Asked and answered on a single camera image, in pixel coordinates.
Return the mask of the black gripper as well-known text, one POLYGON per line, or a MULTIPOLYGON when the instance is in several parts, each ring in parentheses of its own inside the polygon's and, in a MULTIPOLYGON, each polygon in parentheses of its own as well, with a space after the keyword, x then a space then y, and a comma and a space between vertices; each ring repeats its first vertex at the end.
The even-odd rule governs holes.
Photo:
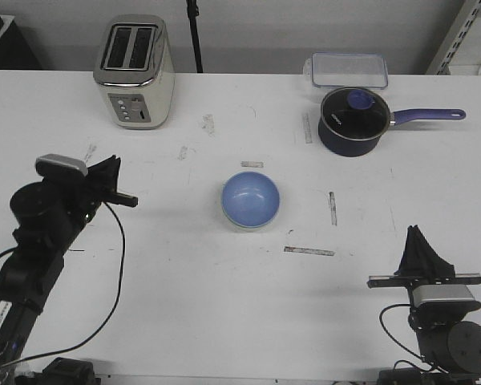
POLYGON ((481 284, 481 274, 455 275, 454 266, 433 250, 416 225, 407 228, 406 242, 396 274, 398 276, 370 276, 367 285, 370 288, 405 288, 410 303, 409 324, 416 332, 452 326, 461 322, 470 312, 481 309, 481 302, 476 299, 472 302, 427 303, 419 308, 413 305, 412 290, 422 285, 462 284, 469 289, 472 285, 481 284), (424 275, 432 279, 412 276, 417 265, 415 247, 424 275))
POLYGON ((121 159, 110 156, 88 169, 80 182, 65 182, 44 177, 43 181, 54 185, 62 194, 64 212, 81 231, 97 213, 101 204, 122 205, 135 208, 139 199, 118 192, 117 184, 121 159))

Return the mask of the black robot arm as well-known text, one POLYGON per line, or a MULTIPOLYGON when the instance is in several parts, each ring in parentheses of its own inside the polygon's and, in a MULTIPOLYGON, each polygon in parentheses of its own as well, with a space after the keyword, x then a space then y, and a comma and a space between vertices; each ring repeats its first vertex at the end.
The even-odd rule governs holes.
POLYGON ((408 323, 418 340, 415 358, 425 363, 380 371, 379 384, 475 384, 481 379, 481 326, 465 316, 481 309, 469 287, 481 274, 458 274, 430 246, 419 227, 407 229, 397 271, 371 276, 370 288, 403 287, 408 323))
POLYGON ((16 383, 14 370, 64 267, 64 254, 100 205, 135 207, 137 197, 117 191, 121 160, 111 156, 86 165, 57 154, 40 156, 42 177, 10 199, 17 244, 2 252, 0 269, 0 384, 16 383))

